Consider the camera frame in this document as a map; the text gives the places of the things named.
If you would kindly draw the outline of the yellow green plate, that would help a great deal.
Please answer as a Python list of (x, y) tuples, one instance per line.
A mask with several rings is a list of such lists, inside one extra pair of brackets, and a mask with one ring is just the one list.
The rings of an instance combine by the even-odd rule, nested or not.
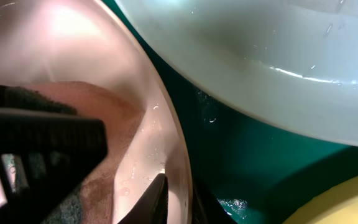
[(284, 224), (358, 224), (358, 176), (300, 207)]

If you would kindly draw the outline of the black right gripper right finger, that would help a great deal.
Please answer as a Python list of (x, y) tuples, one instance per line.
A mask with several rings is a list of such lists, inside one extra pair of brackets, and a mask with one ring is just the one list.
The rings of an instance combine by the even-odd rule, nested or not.
[(119, 224), (167, 224), (168, 179), (158, 174)]

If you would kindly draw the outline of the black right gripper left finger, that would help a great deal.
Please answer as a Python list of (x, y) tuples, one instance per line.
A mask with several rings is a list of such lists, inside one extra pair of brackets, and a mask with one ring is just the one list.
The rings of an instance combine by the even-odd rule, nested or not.
[[(40, 223), (106, 157), (100, 119), (0, 108), (0, 223)], [(2, 155), (21, 158), (28, 186), (12, 192)]]

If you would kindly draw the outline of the light blue plate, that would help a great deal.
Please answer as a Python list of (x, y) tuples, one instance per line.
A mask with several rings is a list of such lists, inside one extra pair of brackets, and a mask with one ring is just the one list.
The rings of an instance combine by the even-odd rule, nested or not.
[(358, 146), (358, 0), (121, 0), (148, 45), (228, 106)]

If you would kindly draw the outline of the pink and black sponge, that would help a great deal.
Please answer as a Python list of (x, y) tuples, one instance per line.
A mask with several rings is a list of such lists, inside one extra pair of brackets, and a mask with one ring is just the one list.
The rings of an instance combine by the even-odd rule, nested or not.
[[(40, 223), (110, 223), (114, 176), (142, 119), (142, 110), (104, 88), (85, 82), (0, 85), (0, 108), (100, 119), (106, 129), (106, 157)], [(12, 192), (27, 186), (21, 158), (2, 155)], [(0, 179), (0, 206), (7, 199)]]

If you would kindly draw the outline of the white pink plate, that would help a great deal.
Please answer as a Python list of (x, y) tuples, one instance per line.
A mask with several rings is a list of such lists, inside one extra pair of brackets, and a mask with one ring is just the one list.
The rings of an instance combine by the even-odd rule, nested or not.
[(83, 181), (84, 223), (117, 223), (160, 173), (169, 223), (190, 223), (193, 189), (183, 131), (152, 62), (101, 1), (0, 0), (0, 84), (86, 82), (123, 99), (103, 110), (117, 136)]

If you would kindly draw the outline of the teal plastic tray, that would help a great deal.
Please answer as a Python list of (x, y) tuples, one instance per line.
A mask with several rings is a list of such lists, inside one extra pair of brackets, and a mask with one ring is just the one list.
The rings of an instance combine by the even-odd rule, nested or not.
[(358, 176), (358, 146), (313, 138), (244, 114), (198, 88), (159, 56), (108, 1), (157, 67), (185, 134), (199, 190), (223, 221), (283, 223), (313, 197)]

